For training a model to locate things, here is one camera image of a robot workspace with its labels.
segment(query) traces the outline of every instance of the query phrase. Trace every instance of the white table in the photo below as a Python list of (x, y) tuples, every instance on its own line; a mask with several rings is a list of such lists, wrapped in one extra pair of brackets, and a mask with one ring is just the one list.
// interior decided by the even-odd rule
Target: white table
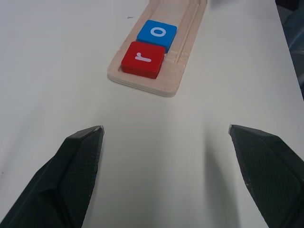
[(0, 2), (0, 220), (67, 136), (102, 124), (84, 227), (267, 227), (228, 127), (276, 134), (304, 158), (304, 103), (275, 1), (210, 0), (173, 98), (106, 77), (147, 2)]

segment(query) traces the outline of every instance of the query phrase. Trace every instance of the wooden board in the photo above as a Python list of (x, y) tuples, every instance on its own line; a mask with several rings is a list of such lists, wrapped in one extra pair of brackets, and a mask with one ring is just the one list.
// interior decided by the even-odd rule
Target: wooden board
[[(180, 86), (188, 58), (202, 20), (207, 0), (150, 0), (127, 39), (114, 56), (109, 79), (162, 96), (174, 96)], [(165, 55), (156, 79), (124, 73), (121, 61), (147, 20), (155, 20), (178, 27), (169, 52)]]

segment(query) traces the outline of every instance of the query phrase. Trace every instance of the square block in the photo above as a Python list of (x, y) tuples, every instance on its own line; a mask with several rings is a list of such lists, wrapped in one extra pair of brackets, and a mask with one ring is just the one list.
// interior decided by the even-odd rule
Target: square block
[(137, 35), (137, 41), (163, 46), (167, 53), (176, 32), (177, 27), (174, 25), (148, 20)]
[(134, 41), (123, 57), (122, 71), (156, 79), (165, 55), (162, 46)]

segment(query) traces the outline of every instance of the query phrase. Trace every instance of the letter o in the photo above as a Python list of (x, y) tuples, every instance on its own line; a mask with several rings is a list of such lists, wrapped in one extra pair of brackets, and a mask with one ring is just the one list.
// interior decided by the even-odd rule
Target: letter o
[[(157, 34), (157, 33), (155, 33), (156, 30), (162, 31), (162, 33)], [(164, 30), (163, 28), (160, 28), (160, 27), (154, 27), (151, 29), (151, 34), (155, 37), (163, 37), (164, 35), (166, 35), (166, 30)]]

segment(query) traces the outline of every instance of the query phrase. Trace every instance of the blue block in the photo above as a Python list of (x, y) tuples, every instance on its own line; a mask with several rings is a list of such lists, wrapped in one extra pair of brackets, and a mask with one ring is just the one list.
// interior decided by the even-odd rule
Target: blue block
[(172, 41), (174, 40), (176, 32), (177, 27), (174, 25), (148, 20), (139, 32), (137, 41), (163, 46), (166, 48), (167, 53)]

